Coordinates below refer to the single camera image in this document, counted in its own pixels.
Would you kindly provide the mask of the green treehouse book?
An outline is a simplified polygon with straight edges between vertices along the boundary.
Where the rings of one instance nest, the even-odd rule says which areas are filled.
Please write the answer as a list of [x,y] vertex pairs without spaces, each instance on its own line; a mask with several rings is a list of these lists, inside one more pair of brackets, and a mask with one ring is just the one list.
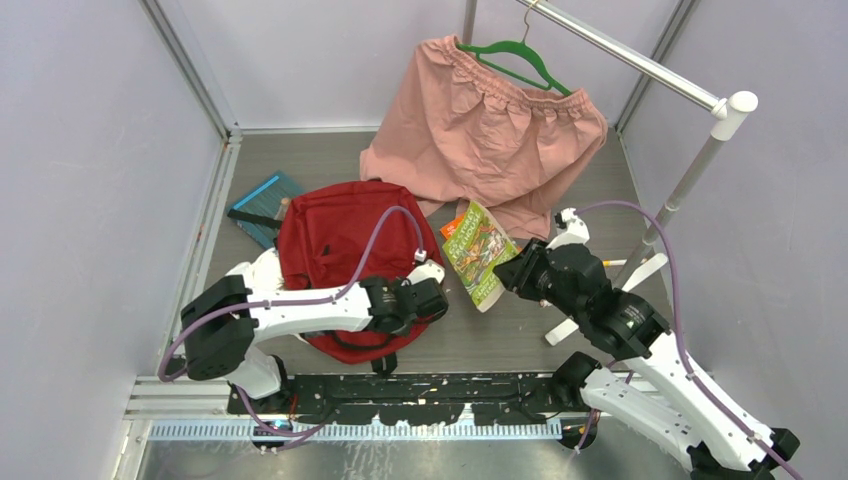
[[470,202],[462,214],[463,222],[445,240],[443,251],[472,303],[484,313],[505,292],[493,268],[516,257],[520,247],[479,203]]

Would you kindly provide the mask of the red backpack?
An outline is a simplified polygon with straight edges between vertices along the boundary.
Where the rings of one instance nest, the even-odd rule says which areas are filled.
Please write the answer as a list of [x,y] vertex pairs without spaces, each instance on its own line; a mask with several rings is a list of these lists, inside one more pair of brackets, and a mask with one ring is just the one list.
[[[413,194],[381,181],[353,181],[294,198],[277,238],[288,290],[342,287],[370,277],[406,280],[417,249],[444,267],[438,245]],[[397,367],[397,351],[429,326],[406,334],[321,331],[301,339],[349,365],[370,363],[387,377]]]

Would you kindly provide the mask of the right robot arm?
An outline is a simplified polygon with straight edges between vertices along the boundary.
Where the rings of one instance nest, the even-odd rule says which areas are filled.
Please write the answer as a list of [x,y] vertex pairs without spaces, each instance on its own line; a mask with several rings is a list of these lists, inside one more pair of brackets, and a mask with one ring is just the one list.
[[643,298],[613,287],[601,260],[585,246],[549,249],[534,240],[493,272],[520,298],[557,307],[594,347],[662,397],[656,400],[577,352],[551,380],[565,409],[596,409],[618,418],[672,455],[693,479],[769,479],[799,449],[794,433],[756,420],[679,352],[668,321]]

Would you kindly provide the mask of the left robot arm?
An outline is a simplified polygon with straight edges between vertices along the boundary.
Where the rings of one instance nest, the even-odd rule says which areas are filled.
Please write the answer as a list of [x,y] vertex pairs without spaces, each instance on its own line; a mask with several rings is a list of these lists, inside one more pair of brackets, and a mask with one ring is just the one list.
[[242,275],[221,278],[181,312],[186,374],[223,378],[269,413],[292,397],[278,358],[258,344],[321,331],[406,334],[419,319],[438,319],[448,300],[437,278],[415,281],[370,277],[352,285],[311,290],[261,290]]

